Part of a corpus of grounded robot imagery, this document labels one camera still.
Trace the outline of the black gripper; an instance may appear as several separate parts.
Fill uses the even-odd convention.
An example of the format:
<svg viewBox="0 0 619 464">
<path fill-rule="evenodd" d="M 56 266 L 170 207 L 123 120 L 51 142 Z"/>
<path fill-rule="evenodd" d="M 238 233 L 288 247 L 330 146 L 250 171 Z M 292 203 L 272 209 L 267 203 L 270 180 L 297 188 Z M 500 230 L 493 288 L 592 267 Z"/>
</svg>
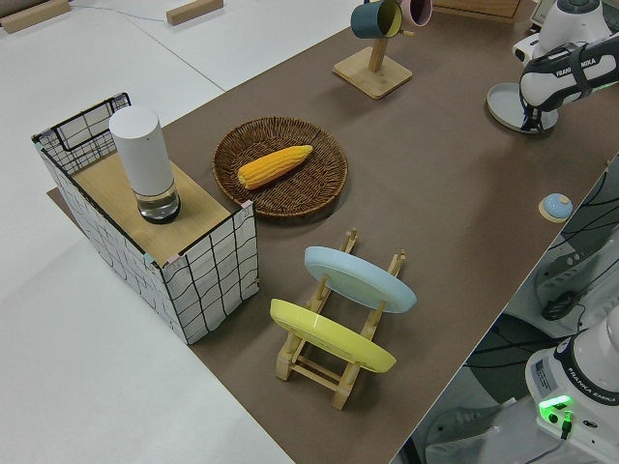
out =
<svg viewBox="0 0 619 464">
<path fill-rule="evenodd" d="M 523 132 L 529 132 L 529 117 L 531 116 L 531 123 L 533 126 L 533 130 L 537 133 L 541 133 L 543 131 L 543 113 L 538 112 L 538 108 L 532 105 L 530 102 L 526 100 L 526 98 L 519 93 L 519 99 L 521 106 L 523 108 L 523 121 L 521 124 L 521 130 Z"/>
</svg>

